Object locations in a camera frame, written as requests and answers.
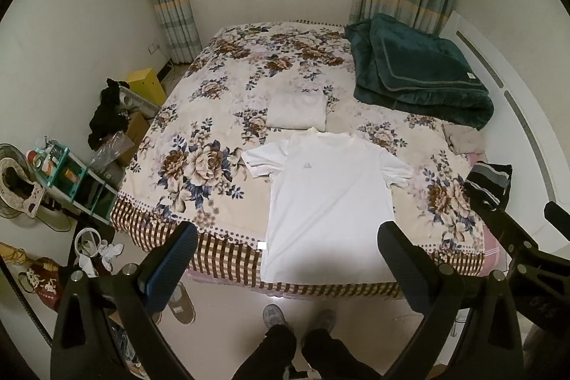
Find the white t-shirt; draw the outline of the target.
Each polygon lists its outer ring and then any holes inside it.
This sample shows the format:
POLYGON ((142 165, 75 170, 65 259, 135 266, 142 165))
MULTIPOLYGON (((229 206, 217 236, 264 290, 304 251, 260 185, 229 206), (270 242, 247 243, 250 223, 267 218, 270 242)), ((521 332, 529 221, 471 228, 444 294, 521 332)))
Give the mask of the white t-shirt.
POLYGON ((413 169, 383 147, 350 133, 310 129, 242 155, 253 177, 270 180, 267 283, 351 285, 393 279, 377 245, 394 220, 392 186, 413 169))

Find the black clothes pile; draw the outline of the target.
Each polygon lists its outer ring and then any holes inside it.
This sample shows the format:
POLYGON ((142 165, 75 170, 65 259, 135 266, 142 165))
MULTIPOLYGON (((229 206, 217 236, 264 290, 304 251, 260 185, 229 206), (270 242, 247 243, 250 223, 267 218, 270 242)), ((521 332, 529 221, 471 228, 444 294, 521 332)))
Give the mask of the black clothes pile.
POLYGON ((106 80, 106 88, 99 94, 99 106, 89 122, 91 133, 88 145, 97 151, 117 132, 126 132, 129 116, 121 109, 120 87, 123 81, 106 80))

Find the brown slipper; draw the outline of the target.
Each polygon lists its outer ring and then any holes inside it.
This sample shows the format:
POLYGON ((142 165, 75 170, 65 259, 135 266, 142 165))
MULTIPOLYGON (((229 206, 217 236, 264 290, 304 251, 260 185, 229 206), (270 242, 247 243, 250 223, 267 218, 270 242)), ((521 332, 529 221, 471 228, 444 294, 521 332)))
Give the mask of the brown slipper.
POLYGON ((171 309, 173 316, 183 325, 189 325, 194 322, 196 311, 182 282, 178 282, 176 285, 168 301, 168 307, 171 309))

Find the striped black grey garment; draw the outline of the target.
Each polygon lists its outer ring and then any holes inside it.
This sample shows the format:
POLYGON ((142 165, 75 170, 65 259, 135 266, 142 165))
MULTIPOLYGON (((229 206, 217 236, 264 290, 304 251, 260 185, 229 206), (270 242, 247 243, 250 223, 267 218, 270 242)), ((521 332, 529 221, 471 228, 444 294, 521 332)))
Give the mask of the striped black grey garment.
POLYGON ((513 167, 477 161, 464 182, 467 195, 491 207, 505 209, 510 196, 513 167))

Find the floral bed cover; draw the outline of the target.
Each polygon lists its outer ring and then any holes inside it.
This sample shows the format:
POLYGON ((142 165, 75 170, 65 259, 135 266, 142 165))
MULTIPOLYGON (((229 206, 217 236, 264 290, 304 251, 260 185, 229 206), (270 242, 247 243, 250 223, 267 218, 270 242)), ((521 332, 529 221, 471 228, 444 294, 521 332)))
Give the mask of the floral bed cover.
POLYGON ((268 121, 276 92, 318 93, 327 102, 328 131, 352 133, 413 168, 410 183, 391 190, 397 223, 411 242, 437 262, 477 275, 484 231, 463 191, 468 157, 448 147, 441 120, 356 100, 355 80, 350 42, 339 26, 283 21, 221 29, 133 155, 110 213, 113 226, 149 251, 190 221, 199 231, 190 273, 207 282, 294 297, 395 293, 388 272, 350 276, 349 259, 336 269, 338 283, 261 273, 270 180, 254 177, 243 153, 290 137, 268 121))

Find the grey right shoe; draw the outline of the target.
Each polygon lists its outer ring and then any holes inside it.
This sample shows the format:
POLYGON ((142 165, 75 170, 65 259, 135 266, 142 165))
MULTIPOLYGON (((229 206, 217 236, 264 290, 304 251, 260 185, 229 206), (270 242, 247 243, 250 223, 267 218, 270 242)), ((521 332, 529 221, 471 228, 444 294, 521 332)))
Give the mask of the grey right shoe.
POLYGON ((324 309, 319 312, 313 320, 311 331, 321 330, 328 334, 332 332, 336 325, 336 311, 333 309, 324 309))

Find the grey shoe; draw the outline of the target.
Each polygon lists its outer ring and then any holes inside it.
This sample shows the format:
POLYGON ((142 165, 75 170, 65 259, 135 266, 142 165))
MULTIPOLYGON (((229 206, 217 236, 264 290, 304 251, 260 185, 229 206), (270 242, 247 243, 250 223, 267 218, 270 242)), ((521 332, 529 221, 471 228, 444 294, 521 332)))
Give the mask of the grey shoe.
POLYGON ((333 309, 324 309, 319 312, 313 320, 311 331, 321 330, 328 334, 332 332, 336 325, 336 311, 333 309))
POLYGON ((263 322, 268 330, 275 326, 288 326, 288 322, 277 304, 266 305, 262 313, 263 322))

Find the red bag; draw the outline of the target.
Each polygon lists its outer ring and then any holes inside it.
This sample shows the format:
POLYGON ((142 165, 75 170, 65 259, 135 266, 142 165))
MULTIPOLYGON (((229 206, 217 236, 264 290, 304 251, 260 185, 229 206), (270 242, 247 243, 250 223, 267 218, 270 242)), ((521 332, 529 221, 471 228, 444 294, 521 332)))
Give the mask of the red bag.
POLYGON ((59 265, 52 259, 43 257, 19 273, 19 283, 27 293, 34 293, 54 312, 58 312, 64 289, 59 278, 59 265))

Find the grey left shoe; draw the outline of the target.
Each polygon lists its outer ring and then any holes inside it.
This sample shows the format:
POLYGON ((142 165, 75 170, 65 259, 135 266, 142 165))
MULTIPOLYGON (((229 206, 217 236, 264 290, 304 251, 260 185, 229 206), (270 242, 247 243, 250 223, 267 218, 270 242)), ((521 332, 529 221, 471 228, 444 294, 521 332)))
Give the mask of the grey left shoe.
POLYGON ((288 326, 288 322, 277 304, 266 305, 262 313, 263 322, 268 330, 275 326, 288 326))

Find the teal storage rack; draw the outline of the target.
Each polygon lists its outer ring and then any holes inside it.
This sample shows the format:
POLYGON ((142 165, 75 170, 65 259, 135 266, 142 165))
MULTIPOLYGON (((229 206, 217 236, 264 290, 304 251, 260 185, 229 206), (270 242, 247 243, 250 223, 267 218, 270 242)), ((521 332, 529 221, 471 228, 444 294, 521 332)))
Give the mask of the teal storage rack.
POLYGON ((117 191, 68 147, 45 138, 26 153, 38 181, 47 192, 68 206, 73 206, 106 225, 117 191))

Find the white headboard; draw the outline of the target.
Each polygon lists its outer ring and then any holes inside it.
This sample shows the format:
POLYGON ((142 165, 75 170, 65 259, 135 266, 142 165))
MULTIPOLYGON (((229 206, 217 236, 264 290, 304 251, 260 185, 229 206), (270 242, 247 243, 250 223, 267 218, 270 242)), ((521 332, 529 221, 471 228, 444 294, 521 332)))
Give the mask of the white headboard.
POLYGON ((569 210, 569 166, 546 114, 515 68, 456 11, 441 36, 461 50, 494 103, 482 133, 488 161, 513 167, 506 211, 542 251, 567 259, 569 240, 544 217, 548 202, 569 210))

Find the beige folded cloth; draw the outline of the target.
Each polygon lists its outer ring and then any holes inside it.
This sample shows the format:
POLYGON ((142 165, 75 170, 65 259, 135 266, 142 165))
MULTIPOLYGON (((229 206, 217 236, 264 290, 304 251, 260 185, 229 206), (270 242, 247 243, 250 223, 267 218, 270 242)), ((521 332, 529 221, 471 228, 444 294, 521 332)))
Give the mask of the beige folded cloth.
POLYGON ((475 128, 459 124, 442 126, 444 139, 454 154, 481 154, 485 151, 484 136, 475 128))

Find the yellow box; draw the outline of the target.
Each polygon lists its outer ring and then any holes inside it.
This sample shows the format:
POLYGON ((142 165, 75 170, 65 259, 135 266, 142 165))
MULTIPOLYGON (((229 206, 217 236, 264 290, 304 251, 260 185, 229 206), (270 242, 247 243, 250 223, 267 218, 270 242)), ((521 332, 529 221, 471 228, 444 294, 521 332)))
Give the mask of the yellow box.
POLYGON ((163 105, 167 99, 165 90, 152 67, 133 71, 126 81, 133 92, 157 106, 163 105))

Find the folded white garment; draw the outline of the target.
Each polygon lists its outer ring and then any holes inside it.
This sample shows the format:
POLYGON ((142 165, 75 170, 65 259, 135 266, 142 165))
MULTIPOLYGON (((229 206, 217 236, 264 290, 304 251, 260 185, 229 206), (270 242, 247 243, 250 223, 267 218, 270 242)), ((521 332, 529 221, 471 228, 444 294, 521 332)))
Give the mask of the folded white garment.
POLYGON ((325 131, 326 124, 327 97, 322 92, 280 92, 270 99, 267 127, 325 131))

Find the dark green folded blanket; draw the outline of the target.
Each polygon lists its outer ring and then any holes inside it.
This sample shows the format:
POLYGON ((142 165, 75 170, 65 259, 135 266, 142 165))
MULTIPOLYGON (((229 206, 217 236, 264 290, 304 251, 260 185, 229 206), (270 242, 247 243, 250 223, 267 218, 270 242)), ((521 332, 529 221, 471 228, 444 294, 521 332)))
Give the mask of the dark green folded blanket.
POLYGON ((493 117, 489 91, 454 42, 384 14, 346 26, 345 36, 357 100, 475 129, 493 117))

